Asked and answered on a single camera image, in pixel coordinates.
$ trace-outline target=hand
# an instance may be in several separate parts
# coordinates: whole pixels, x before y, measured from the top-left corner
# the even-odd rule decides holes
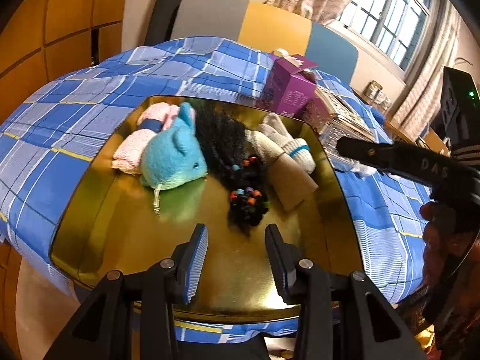
[[[431,221],[436,208],[438,208],[436,203],[429,202],[420,208],[420,214],[424,219]],[[423,252],[424,285],[438,284],[447,255],[461,256],[473,235],[472,232],[442,235],[433,222],[427,223],[423,231],[423,240],[426,242]],[[461,291],[455,312],[469,318],[480,309],[480,239],[475,241],[467,259],[472,263],[472,270],[468,283]]]

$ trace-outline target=packaged item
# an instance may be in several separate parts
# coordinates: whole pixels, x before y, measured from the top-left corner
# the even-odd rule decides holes
[[[282,57],[275,60],[256,106],[300,118],[316,86],[315,75],[308,69],[317,64],[299,54],[289,55],[282,49],[277,51]]]

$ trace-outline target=braided hair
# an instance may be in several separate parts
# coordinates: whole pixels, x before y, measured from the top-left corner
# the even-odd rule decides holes
[[[255,154],[245,158],[243,123],[217,112],[210,102],[196,107],[195,119],[208,169],[231,191],[229,219],[248,233],[268,211],[265,166]]]

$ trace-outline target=bed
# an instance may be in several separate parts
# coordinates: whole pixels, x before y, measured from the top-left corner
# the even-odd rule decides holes
[[[272,64],[267,52],[225,38],[196,36],[141,46],[48,83],[0,126],[2,239],[60,290],[71,293],[73,283],[52,263],[50,248],[79,181],[123,120],[150,95],[254,106]],[[316,77],[355,108],[379,142],[390,142],[383,117],[347,84],[321,71]],[[429,200],[429,190],[378,172],[366,178],[349,171],[335,173],[354,223],[363,268],[396,303],[422,281],[425,222],[419,207]],[[296,319],[177,328],[181,339],[238,342],[259,331],[291,333]]]

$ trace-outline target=blue felt toy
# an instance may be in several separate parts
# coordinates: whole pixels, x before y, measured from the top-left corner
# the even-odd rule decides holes
[[[180,104],[172,126],[152,138],[143,152],[140,181],[155,190],[155,211],[159,210],[161,190],[176,188],[207,173],[202,150],[195,138],[193,114],[189,103]]]

